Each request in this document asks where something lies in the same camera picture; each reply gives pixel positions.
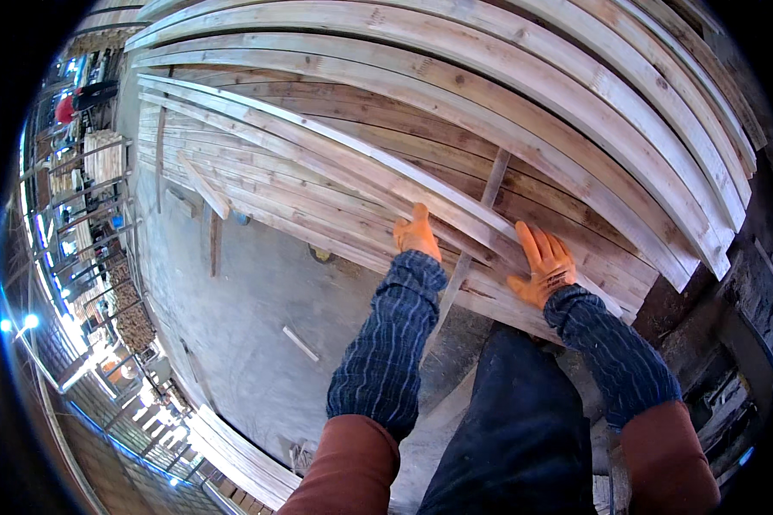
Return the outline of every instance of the orange work glove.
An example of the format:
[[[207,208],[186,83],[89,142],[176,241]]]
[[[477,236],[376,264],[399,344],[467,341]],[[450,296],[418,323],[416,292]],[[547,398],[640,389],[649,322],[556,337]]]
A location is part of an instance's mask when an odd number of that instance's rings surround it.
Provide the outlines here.
[[[537,227],[530,232],[523,221],[515,224],[515,232],[530,263],[532,276],[527,282],[510,275],[507,284],[521,300],[544,309],[552,294],[575,283],[573,255],[564,242]]]
[[[438,242],[429,227],[429,210],[422,203],[416,203],[413,206],[412,221],[406,221],[403,218],[396,220],[392,236],[395,237],[395,244],[399,251],[420,251],[441,262]]]

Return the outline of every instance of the leg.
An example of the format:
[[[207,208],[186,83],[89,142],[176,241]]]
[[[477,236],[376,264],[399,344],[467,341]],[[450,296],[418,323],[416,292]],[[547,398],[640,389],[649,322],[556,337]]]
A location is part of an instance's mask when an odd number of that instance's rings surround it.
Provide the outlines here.
[[[589,420],[553,356],[495,323],[419,513],[593,512]]]
[[[94,84],[89,84],[88,86],[84,86],[83,88],[81,88],[80,94],[93,95],[97,91],[103,91],[104,89],[109,89],[109,88],[117,89],[117,87],[118,87],[117,81],[95,82]]]
[[[112,84],[112,86],[107,86],[106,88],[102,89],[94,89],[92,93],[88,93],[84,89],[73,100],[73,106],[75,109],[79,111],[82,111],[83,109],[89,109],[90,107],[97,106],[106,100],[114,98],[114,96],[118,94],[118,88],[114,86],[114,84],[116,84],[115,81],[98,82],[97,84],[92,84],[92,86],[97,86],[98,84]]]

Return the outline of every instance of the person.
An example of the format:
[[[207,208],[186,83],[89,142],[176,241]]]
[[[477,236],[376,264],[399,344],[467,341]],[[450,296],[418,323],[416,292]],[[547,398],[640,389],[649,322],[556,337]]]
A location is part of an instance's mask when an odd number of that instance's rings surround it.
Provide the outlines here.
[[[54,108],[54,118],[62,124],[72,123],[76,112],[97,106],[118,94],[117,81],[95,82],[76,88],[73,95],[61,99]]]
[[[447,283],[429,212],[399,219],[400,254],[371,300],[327,393],[329,418],[315,459],[280,515],[386,513],[398,444],[418,417],[419,361]],[[719,489],[675,376],[631,327],[575,284],[564,242],[519,221],[532,277],[509,277],[567,348],[579,352],[620,433],[638,513],[705,513]],[[418,513],[587,512],[593,509],[589,420],[550,354],[495,322],[472,402],[443,453]]]

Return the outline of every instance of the arm sleeve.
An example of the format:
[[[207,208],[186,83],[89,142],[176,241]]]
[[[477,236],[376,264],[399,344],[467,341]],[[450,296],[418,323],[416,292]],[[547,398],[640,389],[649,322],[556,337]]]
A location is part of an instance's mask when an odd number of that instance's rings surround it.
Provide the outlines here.
[[[447,275],[432,257],[402,252],[375,291],[371,313],[332,374],[326,415],[364,415],[397,442],[418,418],[418,365],[438,322],[438,292]]]
[[[634,513],[702,515],[718,506],[719,485],[684,404],[670,400],[634,417],[621,430]]]
[[[598,296],[577,284],[565,286],[547,301],[544,318],[564,345],[583,356],[607,405],[608,424],[617,431],[653,406],[681,400],[679,381],[659,353]]]
[[[280,515],[386,513],[398,475],[398,443],[369,417],[330,418],[307,476]]]
[[[701,451],[679,381],[636,330],[578,285],[550,297],[544,317],[581,353],[621,432],[636,513],[707,513],[719,488]]]

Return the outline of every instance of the stack of lumber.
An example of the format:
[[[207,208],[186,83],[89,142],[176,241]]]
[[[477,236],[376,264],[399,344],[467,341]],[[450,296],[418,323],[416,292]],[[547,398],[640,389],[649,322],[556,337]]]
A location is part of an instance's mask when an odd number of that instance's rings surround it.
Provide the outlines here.
[[[140,301],[140,295],[137,294],[133,283],[131,281],[124,283],[129,277],[128,262],[123,261],[113,268],[110,267],[107,279],[110,285],[118,285],[114,287],[114,296],[117,298],[119,312]],[[146,314],[143,304],[127,309],[118,315],[114,328],[120,334],[124,344],[133,353],[146,350],[156,335],[155,326],[149,320],[149,315]]]
[[[97,299],[96,301],[89,304],[86,303],[102,294],[105,289],[106,288],[103,287],[103,283],[99,279],[95,279],[94,286],[87,289],[75,299],[75,302],[72,303],[72,314],[75,316],[75,321],[78,324],[83,324],[89,320],[100,320],[100,313],[97,311],[97,303],[101,299]],[[90,339],[92,339],[91,335],[97,333],[98,331],[106,332],[106,329],[101,327],[98,330],[93,331],[90,334]]]
[[[272,509],[252,497],[243,489],[237,488],[229,479],[224,478],[218,491],[228,500],[232,500],[239,509],[250,515],[271,515]]]
[[[83,150],[95,150],[123,139],[123,136],[113,130],[104,129],[85,136]],[[120,177],[124,173],[124,146],[117,145],[95,152],[83,158],[86,176],[94,179],[96,184]]]
[[[99,0],[66,43],[62,60],[107,48],[123,48],[126,39],[137,34],[147,23],[137,18],[146,0]]]
[[[553,341],[505,286],[528,273],[516,220],[563,238],[579,283],[628,322],[658,273],[678,291],[700,262],[723,277],[760,129],[701,62],[709,48],[682,43],[656,0],[504,5],[206,0],[167,15],[126,44],[152,48],[133,62],[138,165],[381,273],[393,222],[424,202],[445,268],[475,260],[455,302]],[[499,150],[513,159],[489,209]]]
[[[75,28],[77,35],[112,28],[134,28],[147,25],[137,19],[143,0],[99,0]]]
[[[272,510],[283,506],[301,478],[266,456],[206,405],[186,419],[187,441],[237,488]]]

